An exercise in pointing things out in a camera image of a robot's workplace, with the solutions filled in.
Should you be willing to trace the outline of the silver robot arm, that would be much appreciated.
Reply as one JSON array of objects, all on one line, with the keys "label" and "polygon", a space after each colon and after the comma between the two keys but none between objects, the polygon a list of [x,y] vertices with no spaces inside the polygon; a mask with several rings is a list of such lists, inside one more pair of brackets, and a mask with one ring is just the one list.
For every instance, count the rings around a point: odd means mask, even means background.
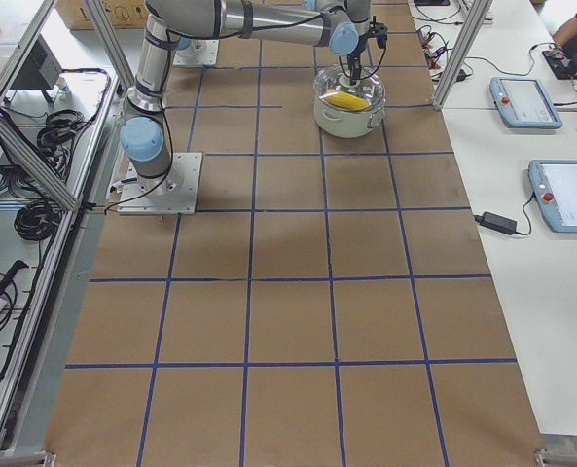
[{"label": "silver robot arm", "polygon": [[140,63],[127,90],[121,145],[144,196],[173,192],[181,183],[165,120],[163,97],[181,41],[236,37],[327,47],[346,60],[351,79],[362,77],[369,40],[386,46],[387,28],[368,1],[306,1],[301,9],[254,1],[148,1]]}]

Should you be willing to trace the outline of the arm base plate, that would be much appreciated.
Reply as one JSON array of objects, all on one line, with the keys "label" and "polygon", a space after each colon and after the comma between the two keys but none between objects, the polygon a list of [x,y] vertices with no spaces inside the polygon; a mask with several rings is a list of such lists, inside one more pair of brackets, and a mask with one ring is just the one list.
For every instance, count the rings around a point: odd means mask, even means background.
[{"label": "arm base plate", "polygon": [[217,62],[218,50],[218,40],[181,38],[172,65],[175,67],[214,66]]},{"label": "arm base plate", "polygon": [[138,177],[133,164],[128,164],[126,177],[134,181],[123,185],[121,215],[170,215],[196,212],[202,153],[176,153],[171,171],[163,180]]}]

